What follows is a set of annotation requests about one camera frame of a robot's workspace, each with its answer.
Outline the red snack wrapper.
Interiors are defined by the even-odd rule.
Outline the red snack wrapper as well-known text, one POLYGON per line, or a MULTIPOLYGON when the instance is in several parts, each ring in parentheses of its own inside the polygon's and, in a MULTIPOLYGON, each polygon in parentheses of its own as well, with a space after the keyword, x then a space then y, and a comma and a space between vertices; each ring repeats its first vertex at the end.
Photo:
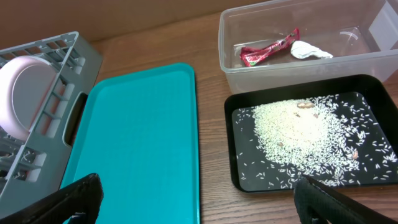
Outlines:
POLYGON ((252 47, 243 47, 239 54, 240 59, 243 61, 245 66, 253 67, 257 64, 265 61, 270 56, 277 52, 283 51, 289 48, 296 40, 300 40, 300 31, 295 28, 288 36, 284 39, 277 40, 276 42, 264 47, 262 49, 255 49, 252 47))

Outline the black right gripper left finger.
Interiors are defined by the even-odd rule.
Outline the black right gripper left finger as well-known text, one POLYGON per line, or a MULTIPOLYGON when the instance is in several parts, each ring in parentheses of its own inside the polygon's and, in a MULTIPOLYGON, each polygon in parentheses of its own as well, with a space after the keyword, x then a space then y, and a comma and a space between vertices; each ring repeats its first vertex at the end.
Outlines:
POLYGON ((95 223, 104 197, 98 174, 92 173, 32 205, 1 219, 1 223, 95 223))

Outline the white round plate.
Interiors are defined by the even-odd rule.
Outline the white round plate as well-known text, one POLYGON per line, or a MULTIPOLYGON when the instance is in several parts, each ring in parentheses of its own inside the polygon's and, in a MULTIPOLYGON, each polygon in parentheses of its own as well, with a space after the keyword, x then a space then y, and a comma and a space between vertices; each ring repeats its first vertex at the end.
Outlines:
POLYGON ((34 56, 20 56, 1 68, 1 127, 25 141, 57 72, 34 56))

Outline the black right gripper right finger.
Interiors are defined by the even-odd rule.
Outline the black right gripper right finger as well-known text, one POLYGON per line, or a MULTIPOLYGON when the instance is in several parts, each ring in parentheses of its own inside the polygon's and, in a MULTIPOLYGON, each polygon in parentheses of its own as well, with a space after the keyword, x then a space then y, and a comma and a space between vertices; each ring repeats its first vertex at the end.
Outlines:
POLYGON ((397 224, 307 175, 298 178, 294 203, 302 223, 397 224))

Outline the white rice grains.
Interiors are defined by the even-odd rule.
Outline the white rice grains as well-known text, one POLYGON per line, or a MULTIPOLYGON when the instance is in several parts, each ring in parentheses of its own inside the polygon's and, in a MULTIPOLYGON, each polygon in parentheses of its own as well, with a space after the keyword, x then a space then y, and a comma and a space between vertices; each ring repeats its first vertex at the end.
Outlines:
POLYGON ((236 177, 245 192, 397 182, 397 154, 364 96, 349 92, 232 112, 236 177))

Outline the white tissue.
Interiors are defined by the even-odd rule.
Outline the white tissue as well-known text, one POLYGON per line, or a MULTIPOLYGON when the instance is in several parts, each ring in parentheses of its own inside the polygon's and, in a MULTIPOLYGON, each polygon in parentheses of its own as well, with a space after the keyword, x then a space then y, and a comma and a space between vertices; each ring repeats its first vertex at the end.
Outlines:
POLYGON ((301 40, 293 42, 290 54, 297 59, 305 59, 309 57, 333 58, 332 54, 301 40))

